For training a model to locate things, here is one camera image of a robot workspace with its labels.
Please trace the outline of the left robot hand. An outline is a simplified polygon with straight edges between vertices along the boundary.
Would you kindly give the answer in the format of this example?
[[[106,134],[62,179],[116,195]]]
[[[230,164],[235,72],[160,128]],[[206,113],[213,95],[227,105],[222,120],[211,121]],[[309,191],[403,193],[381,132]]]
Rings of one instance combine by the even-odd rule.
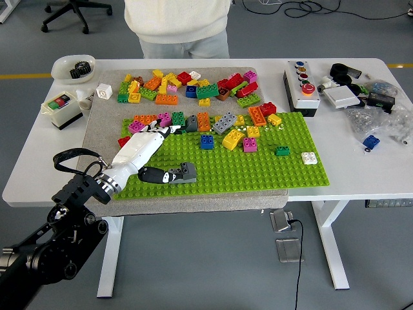
[[[135,133],[116,154],[111,166],[99,175],[97,182],[107,193],[120,193],[129,177],[135,174],[143,182],[157,184],[174,183],[185,178],[182,171],[173,173],[145,165],[171,133],[180,134],[185,130],[181,125],[156,128],[159,123],[159,120],[154,121],[148,130]]]

